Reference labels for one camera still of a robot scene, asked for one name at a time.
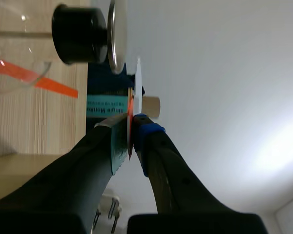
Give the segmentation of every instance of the clear glass bowl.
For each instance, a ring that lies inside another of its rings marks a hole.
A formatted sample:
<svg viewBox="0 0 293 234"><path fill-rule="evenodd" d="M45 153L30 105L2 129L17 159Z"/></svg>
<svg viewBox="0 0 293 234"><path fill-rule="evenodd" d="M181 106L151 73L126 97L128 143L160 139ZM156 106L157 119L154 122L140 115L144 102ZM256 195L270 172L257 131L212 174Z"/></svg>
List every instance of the clear glass bowl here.
<svg viewBox="0 0 293 234"><path fill-rule="evenodd" d="M0 0L0 95L34 85L57 57L52 11L36 1Z"/></svg>

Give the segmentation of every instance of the light wood grain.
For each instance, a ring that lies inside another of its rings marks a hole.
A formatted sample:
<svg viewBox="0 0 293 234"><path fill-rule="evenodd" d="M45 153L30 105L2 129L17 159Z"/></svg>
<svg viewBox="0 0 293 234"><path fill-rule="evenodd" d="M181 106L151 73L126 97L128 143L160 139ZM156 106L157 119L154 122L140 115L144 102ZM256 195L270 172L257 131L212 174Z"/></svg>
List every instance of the light wood grain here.
<svg viewBox="0 0 293 234"><path fill-rule="evenodd" d="M0 198L21 187L61 155L8 155L0 157Z"/></svg>
<svg viewBox="0 0 293 234"><path fill-rule="evenodd" d="M52 15L59 3L89 5L87 0L2 0L6 4L24 8L28 15ZM4 29L22 27L1 12L0 25ZM39 31L49 32L49 18L37 21ZM41 54L48 48L40 48ZM76 88L74 99L50 91L25 88L0 97L0 155L8 153L65 154L85 135L87 64L66 66L53 62L47 77Z"/></svg>

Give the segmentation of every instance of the white ceiling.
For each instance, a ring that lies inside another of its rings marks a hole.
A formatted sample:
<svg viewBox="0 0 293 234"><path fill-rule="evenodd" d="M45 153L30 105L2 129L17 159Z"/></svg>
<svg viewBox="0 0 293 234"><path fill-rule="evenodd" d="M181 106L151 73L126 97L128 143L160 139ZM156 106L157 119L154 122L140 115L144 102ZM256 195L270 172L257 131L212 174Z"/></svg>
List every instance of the white ceiling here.
<svg viewBox="0 0 293 234"><path fill-rule="evenodd" d="M109 0L94 0L107 15ZM157 121L204 185L241 211L293 197L293 0L127 0L128 70L141 57ZM155 212L138 159L109 189L123 222Z"/></svg>

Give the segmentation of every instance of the white wall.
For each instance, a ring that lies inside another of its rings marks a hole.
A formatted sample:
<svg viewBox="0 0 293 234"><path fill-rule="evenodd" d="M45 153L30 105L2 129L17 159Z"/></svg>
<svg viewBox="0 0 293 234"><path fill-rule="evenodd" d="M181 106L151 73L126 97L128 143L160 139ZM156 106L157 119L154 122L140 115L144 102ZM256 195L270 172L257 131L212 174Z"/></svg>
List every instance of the white wall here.
<svg viewBox="0 0 293 234"><path fill-rule="evenodd" d="M274 213L260 214L269 234L283 234Z"/></svg>
<svg viewBox="0 0 293 234"><path fill-rule="evenodd" d="M293 234L293 200L276 213L283 234Z"/></svg>

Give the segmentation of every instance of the black cylinder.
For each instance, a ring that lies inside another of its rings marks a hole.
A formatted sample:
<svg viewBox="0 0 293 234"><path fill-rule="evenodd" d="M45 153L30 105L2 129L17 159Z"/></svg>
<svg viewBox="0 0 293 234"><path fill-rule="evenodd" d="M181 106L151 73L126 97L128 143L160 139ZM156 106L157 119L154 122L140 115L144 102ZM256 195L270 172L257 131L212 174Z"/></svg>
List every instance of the black cylinder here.
<svg viewBox="0 0 293 234"><path fill-rule="evenodd" d="M52 17L55 49L66 64L103 62L107 53L107 30L98 8L73 8L59 5Z"/></svg>

